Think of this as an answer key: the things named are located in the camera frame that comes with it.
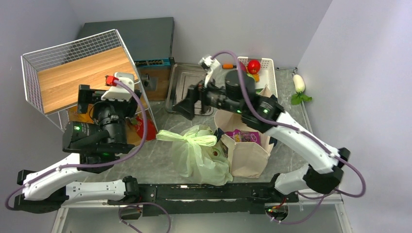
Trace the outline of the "green avocado plastic bag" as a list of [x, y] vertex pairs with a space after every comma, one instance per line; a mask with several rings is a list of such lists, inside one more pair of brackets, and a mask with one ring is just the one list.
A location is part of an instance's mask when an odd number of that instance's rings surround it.
[[160, 130], [160, 141], [171, 142], [170, 158], [176, 172], [197, 184], [214, 186], [233, 181], [222, 144], [207, 125], [195, 125], [180, 134]]

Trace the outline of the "purple snack bag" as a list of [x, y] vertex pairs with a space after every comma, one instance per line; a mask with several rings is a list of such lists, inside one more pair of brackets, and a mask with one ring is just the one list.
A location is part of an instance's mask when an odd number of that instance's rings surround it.
[[232, 138], [235, 142], [254, 142], [261, 144], [260, 135], [258, 132], [243, 131], [236, 129], [234, 131], [225, 132], [227, 136]]

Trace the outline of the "beige canvas tote bag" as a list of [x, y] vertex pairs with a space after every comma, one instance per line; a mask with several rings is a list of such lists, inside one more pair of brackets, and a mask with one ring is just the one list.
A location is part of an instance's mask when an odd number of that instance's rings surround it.
[[[217, 110], [214, 122], [224, 156], [230, 163], [230, 173], [234, 177], [259, 178], [268, 164], [271, 151], [276, 146], [277, 140], [265, 136], [242, 123], [241, 116], [224, 110]], [[235, 142], [225, 132], [236, 129], [243, 131], [258, 132], [261, 144], [254, 142]]]

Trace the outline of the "white wire shelf rack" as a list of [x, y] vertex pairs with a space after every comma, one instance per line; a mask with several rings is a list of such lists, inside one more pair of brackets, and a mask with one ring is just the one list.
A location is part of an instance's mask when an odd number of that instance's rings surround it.
[[68, 109], [77, 103], [79, 85], [107, 90], [105, 76], [116, 72], [133, 74], [142, 92], [143, 107], [137, 112], [154, 118], [141, 77], [116, 29], [29, 52], [20, 59], [26, 101], [61, 131], [69, 121]]

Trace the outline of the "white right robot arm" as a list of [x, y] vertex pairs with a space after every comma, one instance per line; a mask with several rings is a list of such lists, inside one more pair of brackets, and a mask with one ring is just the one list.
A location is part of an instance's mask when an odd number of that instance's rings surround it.
[[282, 142], [303, 157], [308, 162], [307, 166], [274, 175], [272, 185], [268, 187], [271, 200], [280, 201], [292, 192], [307, 188], [321, 194], [331, 193], [343, 177], [343, 163], [338, 158], [343, 156], [346, 161], [349, 150], [317, 142], [317, 138], [297, 123], [274, 96], [257, 94], [255, 80], [245, 72], [242, 74], [247, 96], [258, 117], [248, 109], [236, 70], [224, 75], [224, 87], [204, 81], [190, 85], [186, 96], [172, 109], [189, 120], [194, 118], [197, 102], [203, 109], [214, 107], [239, 114], [247, 127]]

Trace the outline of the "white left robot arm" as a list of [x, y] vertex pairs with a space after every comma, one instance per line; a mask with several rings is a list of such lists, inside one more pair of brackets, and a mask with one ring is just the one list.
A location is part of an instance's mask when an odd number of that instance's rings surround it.
[[62, 138], [67, 157], [41, 171], [21, 170], [20, 189], [13, 204], [6, 202], [6, 207], [43, 214], [80, 201], [135, 203], [140, 191], [132, 176], [94, 183], [85, 183], [83, 178], [107, 171], [139, 151], [127, 141], [126, 120], [141, 104], [131, 83], [115, 80], [106, 91], [81, 85], [78, 111], [86, 113], [92, 106], [92, 122], [68, 122]]

